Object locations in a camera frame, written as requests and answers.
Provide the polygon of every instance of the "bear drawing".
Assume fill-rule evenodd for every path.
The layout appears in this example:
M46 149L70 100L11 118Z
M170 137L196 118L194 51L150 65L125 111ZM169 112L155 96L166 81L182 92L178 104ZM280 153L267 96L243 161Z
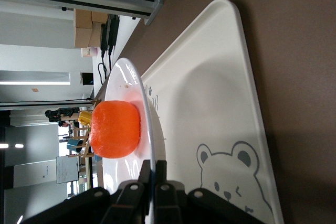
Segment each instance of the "bear drawing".
M201 187L206 188L264 223L273 223L270 204L256 177L259 158L253 147L243 141L231 153L212 153L201 144L197 149L201 167Z

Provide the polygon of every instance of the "orange object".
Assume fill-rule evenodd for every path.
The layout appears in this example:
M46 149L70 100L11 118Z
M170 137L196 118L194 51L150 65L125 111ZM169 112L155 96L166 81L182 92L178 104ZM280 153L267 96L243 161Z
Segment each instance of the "orange object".
M91 118L90 145L100 157L119 158L132 153L139 143L140 116L124 101L100 102Z

